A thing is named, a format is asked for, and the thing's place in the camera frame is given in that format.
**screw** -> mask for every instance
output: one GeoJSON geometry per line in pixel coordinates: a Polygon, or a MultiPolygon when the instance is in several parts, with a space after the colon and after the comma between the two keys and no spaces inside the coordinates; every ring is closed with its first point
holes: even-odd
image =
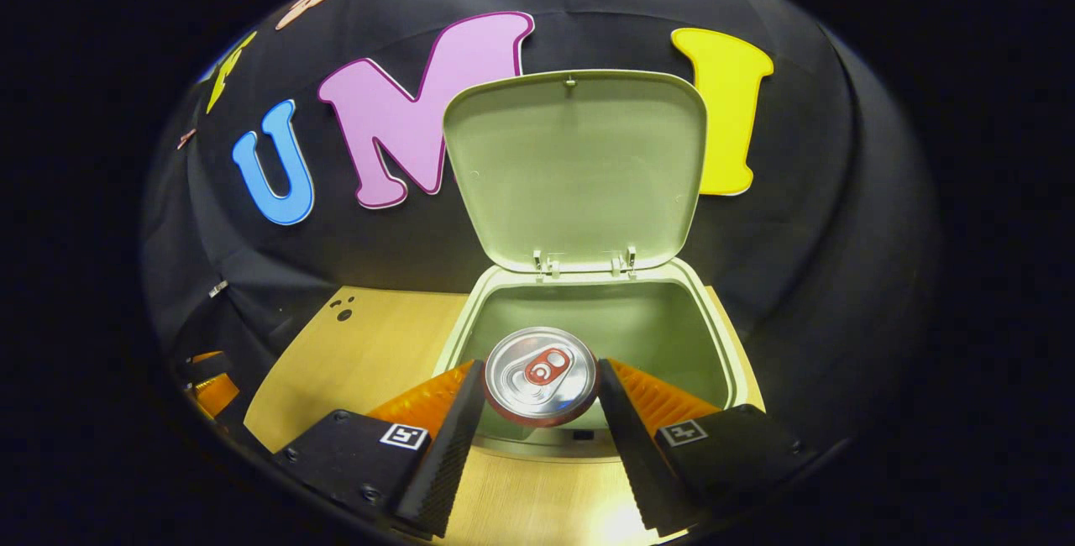
{"type": "Polygon", "coordinates": [[[377,491],[377,489],[372,485],[362,484],[360,491],[362,492],[362,498],[366,499],[366,501],[369,502],[370,504],[376,506],[376,504],[381,502],[381,492],[377,491]]]}

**bin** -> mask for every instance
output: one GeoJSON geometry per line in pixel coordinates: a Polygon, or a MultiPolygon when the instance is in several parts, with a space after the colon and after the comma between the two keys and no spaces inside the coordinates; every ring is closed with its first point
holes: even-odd
{"type": "MultiPolygon", "coordinates": [[[[494,262],[434,374],[545,325],[718,407],[747,383],[702,282],[677,259],[705,155],[705,102],[649,71],[550,71],[457,95],[444,135],[467,212],[494,262]]],[[[514,457],[616,455],[600,398],[551,429],[483,412],[474,445],[514,457]]]]}

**open lid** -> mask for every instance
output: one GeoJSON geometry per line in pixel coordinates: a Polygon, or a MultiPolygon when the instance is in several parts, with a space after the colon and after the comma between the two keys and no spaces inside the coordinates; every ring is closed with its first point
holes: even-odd
{"type": "Polygon", "coordinates": [[[698,204],[705,130],[698,90],[651,71],[497,80],[444,111],[482,247],[524,273],[630,268],[631,256],[633,268],[653,268],[676,256],[698,204]]]}

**yellow letter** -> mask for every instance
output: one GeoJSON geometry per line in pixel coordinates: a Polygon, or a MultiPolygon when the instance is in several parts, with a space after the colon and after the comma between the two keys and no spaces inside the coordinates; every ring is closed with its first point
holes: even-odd
{"type": "Polygon", "coordinates": [[[694,87],[710,110],[701,193],[740,195],[754,179],[746,152],[758,89],[773,60],[739,38],[696,27],[674,30],[672,44],[694,63],[694,87]]]}
{"type": "Polygon", "coordinates": [[[250,44],[250,41],[253,41],[254,37],[257,37],[257,32],[250,33],[249,37],[246,37],[245,41],[242,41],[241,44],[233,49],[233,52],[230,52],[229,55],[220,61],[220,72],[216,75],[216,82],[213,83],[213,94],[209,96],[209,106],[205,109],[205,114],[210,113],[216,102],[216,99],[220,98],[220,94],[224,91],[224,78],[227,78],[228,74],[231,74],[231,70],[235,68],[235,61],[239,60],[239,55],[243,52],[243,47],[245,47],[246,44],[250,44]]]}

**letter m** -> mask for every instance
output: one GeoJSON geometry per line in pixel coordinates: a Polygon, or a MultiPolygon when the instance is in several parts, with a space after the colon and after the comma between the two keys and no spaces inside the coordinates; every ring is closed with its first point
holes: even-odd
{"type": "Polygon", "coordinates": [[[479,14],[446,27],[412,98],[372,59],[338,69],[321,83],[358,175],[355,197],[366,209],[387,209],[406,199],[407,187],[388,174],[382,152],[428,195],[441,190],[444,110],[459,91],[491,80],[520,75],[519,47],[533,30],[524,13],[479,14]]]}

